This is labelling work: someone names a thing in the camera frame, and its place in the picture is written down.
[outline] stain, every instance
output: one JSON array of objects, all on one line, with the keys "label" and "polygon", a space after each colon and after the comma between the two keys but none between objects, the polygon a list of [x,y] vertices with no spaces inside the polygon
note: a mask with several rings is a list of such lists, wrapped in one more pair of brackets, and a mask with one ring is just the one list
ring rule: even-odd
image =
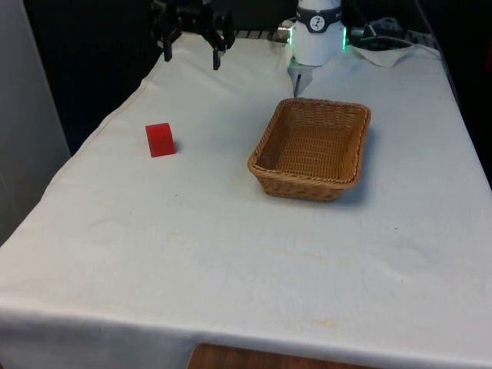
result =
[{"label": "stain", "polygon": [[323,328],[336,328],[338,327],[338,322],[335,319],[317,319],[316,321],[311,321],[313,325]]},{"label": "stain", "polygon": [[435,262],[431,249],[409,240],[399,240],[379,258],[383,269],[398,281],[409,281],[414,275],[428,272]]}]

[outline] green led light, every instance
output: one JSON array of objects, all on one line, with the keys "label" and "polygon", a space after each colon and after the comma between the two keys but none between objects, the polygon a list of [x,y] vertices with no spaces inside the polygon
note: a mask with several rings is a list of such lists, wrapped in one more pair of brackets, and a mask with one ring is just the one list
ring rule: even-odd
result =
[{"label": "green led light", "polygon": [[347,27],[344,27],[344,40],[342,41],[341,48],[345,50],[347,48]]}]

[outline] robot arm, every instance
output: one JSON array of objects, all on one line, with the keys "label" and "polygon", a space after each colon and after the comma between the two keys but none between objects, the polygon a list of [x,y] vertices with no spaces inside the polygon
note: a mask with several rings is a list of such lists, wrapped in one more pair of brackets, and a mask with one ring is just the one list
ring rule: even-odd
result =
[{"label": "robot arm", "polygon": [[165,61],[172,59],[172,43],[182,32],[202,35],[213,49],[214,70],[221,66],[221,56],[235,41],[231,12],[215,12],[211,0],[153,0],[152,31],[162,41]]}]

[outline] cable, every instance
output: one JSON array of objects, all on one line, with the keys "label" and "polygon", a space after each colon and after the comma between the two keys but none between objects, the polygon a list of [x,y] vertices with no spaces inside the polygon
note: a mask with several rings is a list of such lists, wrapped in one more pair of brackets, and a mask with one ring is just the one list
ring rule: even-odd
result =
[{"label": "cable", "polygon": [[361,11],[361,8],[359,8],[359,5],[356,3],[356,0],[352,0],[352,5],[354,6],[355,11],[359,14],[359,17],[362,19],[365,25],[368,26],[368,28],[371,30],[372,35],[375,37],[377,36],[376,31],[374,30],[374,27],[372,24],[367,20],[365,17],[364,13]]},{"label": "cable", "polygon": [[401,44],[405,44],[408,46],[415,46],[416,45],[413,42],[409,42],[409,41],[403,40],[401,38],[396,38],[396,37],[391,37],[391,36],[374,36],[374,37],[361,38],[361,42],[367,42],[367,41],[372,41],[372,40],[396,41],[396,42],[400,42]]},{"label": "cable", "polygon": [[449,84],[451,86],[451,91],[453,92],[453,95],[454,95],[454,100],[456,100],[456,103],[459,105],[460,101],[458,100],[456,86],[454,85],[454,81],[451,77],[449,64],[447,63],[446,57],[444,56],[443,49],[440,46],[439,40],[437,40],[436,34],[434,33],[434,30],[432,29],[432,26],[431,26],[429,20],[427,19],[427,16],[425,15],[425,12],[422,9],[422,6],[421,6],[419,0],[414,0],[414,2],[415,2],[415,6],[417,6],[417,10],[418,10],[418,12],[422,18],[422,21],[424,22],[425,26],[427,27],[427,30],[430,32],[430,34],[434,38],[434,42],[436,43],[437,50],[440,52],[440,58],[441,58],[441,61],[444,65],[445,72],[447,74],[447,80],[449,81]]},{"label": "cable", "polygon": [[372,40],[386,40],[386,41],[394,41],[394,42],[400,42],[401,44],[404,44],[406,46],[414,46],[416,48],[420,48],[422,50],[425,50],[426,52],[432,54],[433,56],[439,58],[441,57],[441,54],[438,50],[435,50],[433,48],[429,48],[425,45],[420,45],[420,44],[414,44],[413,42],[409,42],[406,40],[402,40],[401,38],[396,38],[396,37],[391,37],[391,36],[376,36],[376,37],[366,37],[362,38],[361,42],[367,42],[367,41],[372,41]]}]

